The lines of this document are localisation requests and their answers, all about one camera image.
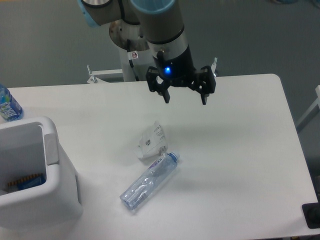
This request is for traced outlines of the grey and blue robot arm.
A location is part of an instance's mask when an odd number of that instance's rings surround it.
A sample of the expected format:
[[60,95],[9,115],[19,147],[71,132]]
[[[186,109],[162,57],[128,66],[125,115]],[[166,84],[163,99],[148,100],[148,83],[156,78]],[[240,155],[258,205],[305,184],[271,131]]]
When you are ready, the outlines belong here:
[[194,66],[178,1],[80,0],[78,6],[89,26],[109,26],[125,82],[147,82],[166,103],[170,87],[198,92],[203,104],[215,92],[213,66]]

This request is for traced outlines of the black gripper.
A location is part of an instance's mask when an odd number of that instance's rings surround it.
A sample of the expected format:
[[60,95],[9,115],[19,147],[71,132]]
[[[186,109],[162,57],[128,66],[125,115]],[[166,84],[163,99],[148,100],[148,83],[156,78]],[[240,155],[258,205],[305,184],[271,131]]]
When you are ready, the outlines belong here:
[[153,56],[156,67],[149,66],[146,72],[146,81],[151,92],[157,92],[165,103],[170,102],[168,88],[188,87],[200,94],[203,105],[207,98],[216,89],[216,80],[209,65],[196,70],[193,64],[190,47],[177,57],[166,59],[164,51],[158,51]]

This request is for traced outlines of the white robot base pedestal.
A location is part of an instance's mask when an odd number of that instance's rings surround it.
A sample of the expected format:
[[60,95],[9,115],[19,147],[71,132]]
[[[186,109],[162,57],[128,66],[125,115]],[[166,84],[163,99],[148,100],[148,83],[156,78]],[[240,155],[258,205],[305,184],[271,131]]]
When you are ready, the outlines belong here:
[[129,24],[122,19],[113,21],[109,26],[109,37],[118,48],[124,81],[145,81],[154,60],[141,25]]

